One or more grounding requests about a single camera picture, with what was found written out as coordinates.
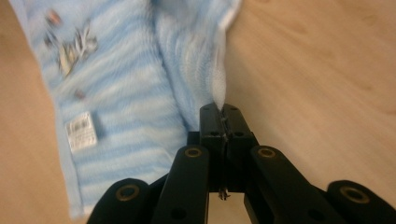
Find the metal screw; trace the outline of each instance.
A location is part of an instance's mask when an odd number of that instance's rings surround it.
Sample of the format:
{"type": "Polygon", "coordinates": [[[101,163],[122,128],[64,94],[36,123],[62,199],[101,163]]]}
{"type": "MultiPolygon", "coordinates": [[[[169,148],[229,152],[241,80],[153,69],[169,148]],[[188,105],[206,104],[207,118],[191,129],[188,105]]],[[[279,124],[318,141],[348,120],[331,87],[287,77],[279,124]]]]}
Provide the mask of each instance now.
{"type": "Polygon", "coordinates": [[[186,149],[186,151],[184,151],[184,154],[187,157],[195,158],[195,157],[200,157],[202,155],[202,151],[199,148],[191,147],[186,149]]]}
{"type": "Polygon", "coordinates": [[[270,148],[260,148],[258,153],[264,158],[273,158],[276,155],[276,153],[270,148]]]}
{"type": "Polygon", "coordinates": [[[139,195],[139,187],[137,185],[124,185],[116,192],[116,197],[121,202],[127,202],[139,195]]]}
{"type": "Polygon", "coordinates": [[[340,188],[341,194],[354,203],[368,203],[370,202],[369,196],[359,189],[350,186],[343,186],[340,188]]]}

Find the cartoon print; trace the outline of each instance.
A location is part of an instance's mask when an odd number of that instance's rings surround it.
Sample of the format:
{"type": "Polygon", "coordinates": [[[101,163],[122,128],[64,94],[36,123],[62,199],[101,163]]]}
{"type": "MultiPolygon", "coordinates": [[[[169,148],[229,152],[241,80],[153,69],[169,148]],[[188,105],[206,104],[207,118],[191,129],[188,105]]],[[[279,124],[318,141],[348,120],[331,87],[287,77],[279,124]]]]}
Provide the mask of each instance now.
{"type": "Polygon", "coordinates": [[[56,47],[58,49],[58,65],[64,77],[67,77],[75,67],[76,63],[85,60],[98,48],[96,36],[90,36],[90,21],[87,21],[82,30],[77,29],[75,37],[70,42],[61,42],[54,34],[54,28],[62,25],[61,17],[51,9],[46,21],[49,29],[44,37],[47,48],[56,47]]]}

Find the wooden table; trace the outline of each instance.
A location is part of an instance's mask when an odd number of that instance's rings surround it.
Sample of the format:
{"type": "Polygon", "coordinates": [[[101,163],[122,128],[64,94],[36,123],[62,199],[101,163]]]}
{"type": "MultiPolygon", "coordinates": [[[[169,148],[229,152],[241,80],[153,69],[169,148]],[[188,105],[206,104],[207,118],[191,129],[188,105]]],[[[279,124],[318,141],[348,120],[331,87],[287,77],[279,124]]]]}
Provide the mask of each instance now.
{"type": "MultiPolygon", "coordinates": [[[[359,182],[396,206],[396,2],[246,0],[227,34],[227,103],[314,185],[359,182]]],[[[0,1],[0,223],[68,216],[51,101],[0,1]]],[[[211,195],[209,223],[248,223],[211,195]]]]}

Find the fabric label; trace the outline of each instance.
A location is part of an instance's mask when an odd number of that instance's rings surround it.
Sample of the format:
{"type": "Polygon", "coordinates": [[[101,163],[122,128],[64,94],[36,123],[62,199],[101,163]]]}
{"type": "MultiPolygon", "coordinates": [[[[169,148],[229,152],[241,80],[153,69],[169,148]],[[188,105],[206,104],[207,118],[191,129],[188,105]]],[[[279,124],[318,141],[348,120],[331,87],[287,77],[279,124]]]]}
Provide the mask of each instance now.
{"type": "Polygon", "coordinates": [[[73,151],[97,144],[97,136],[90,112],[85,112],[66,124],[67,137],[73,151]]]}

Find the blue striped towel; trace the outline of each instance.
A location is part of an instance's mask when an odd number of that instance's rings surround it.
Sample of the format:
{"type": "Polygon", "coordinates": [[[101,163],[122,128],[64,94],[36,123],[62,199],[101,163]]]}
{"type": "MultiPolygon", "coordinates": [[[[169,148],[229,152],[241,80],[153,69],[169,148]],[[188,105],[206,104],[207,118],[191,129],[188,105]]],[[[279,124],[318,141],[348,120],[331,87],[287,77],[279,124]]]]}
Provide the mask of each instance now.
{"type": "Polygon", "coordinates": [[[239,0],[10,0],[52,98],[70,216],[114,182],[165,175],[225,98],[239,0]]]}

